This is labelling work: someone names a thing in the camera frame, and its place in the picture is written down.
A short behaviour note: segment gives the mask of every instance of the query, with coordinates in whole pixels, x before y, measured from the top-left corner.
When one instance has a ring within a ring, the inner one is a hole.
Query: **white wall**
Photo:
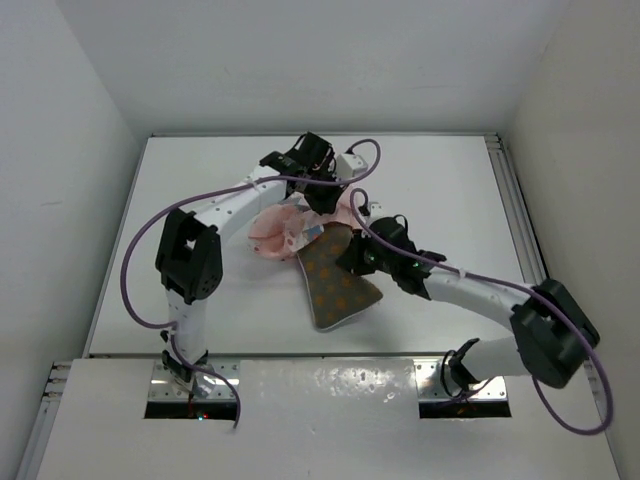
[[[501,130],[568,0],[58,0],[137,134]]]
[[[639,1],[572,3],[509,144],[551,273],[602,334],[611,441],[623,478],[640,478]]]
[[[0,479],[81,354],[138,145],[53,1],[0,2]]]

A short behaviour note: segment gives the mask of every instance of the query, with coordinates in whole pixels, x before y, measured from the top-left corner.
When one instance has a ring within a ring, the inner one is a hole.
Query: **white table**
[[[358,136],[330,136],[344,151]],[[362,182],[389,212],[404,214],[418,248],[444,253],[467,270],[522,281],[496,177],[482,136],[385,136],[377,172]],[[237,183],[273,150],[295,137],[151,138],[126,211],[108,274],[89,353],[159,354],[157,332],[135,324],[120,297],[122,255],[137,229],[161,208],[184,197]],[[373,149],[360,153],[371,159]],[[167,320],[167,303],[154,268],[162,225],[140,242],[129,273],[131,298],[141,315]],[[472,337],[506,335],[497,324],[457,307],[402,292],[390,278],[372,281],[382,302],[349,325],[318,333],[297,262],[264,260],[249,252],[247,229],[223,249],[224,278],[210,297],[207,342],[212,354],[384,354],[442,352]]]

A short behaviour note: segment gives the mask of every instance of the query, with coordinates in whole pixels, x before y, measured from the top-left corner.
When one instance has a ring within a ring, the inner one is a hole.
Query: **pink fabric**
[[[315,240],[324,231],[322,225],[341,223],[358,228],[349,205],[350,192],[351,187],[348,187],[331,215],[318,215],[310,210],[301,194],[294,194],[286,203],[265,209],[249,230],[253,251],[265,258],[289,258]]]

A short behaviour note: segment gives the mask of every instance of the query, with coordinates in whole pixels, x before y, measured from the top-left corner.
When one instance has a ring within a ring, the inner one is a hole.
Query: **metal mounting plate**
[[[435,403],[448,400],[440,383],[441,356],[414,358],[414,373],[418,401],[420,403]],[[209,368],[214,368],[217,373],[223,375],[229,383],[237,387],[240,384],[241,359],[213,358],[207,362]],[[211,394],[206,398],[193,398],[193,403],[229,403],[234,402],[234,397],[229,388],[221,381],[211,378],[215,385]],[[484,382],[474,386],[473,389],[482,387]],[[183,403],[188,400],[188,390],[177,382],[171,372],[167,370],[162,361],[156,361],[149,387],[148,402],[156,403]],[[503,377],[491,380],[480,392],[469,398],[470,403],[476,402],[507,402],[507,388]]]

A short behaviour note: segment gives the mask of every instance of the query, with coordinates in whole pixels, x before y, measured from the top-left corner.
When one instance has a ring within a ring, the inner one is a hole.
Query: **orange polka dot fabric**
[[[349,245],[351,234],[348,225],[326,225],[318,239],[298,252],[313,324],[320,331],[336,328],[382,299],[382,292],[375,285],[345,272],[335,263]]]

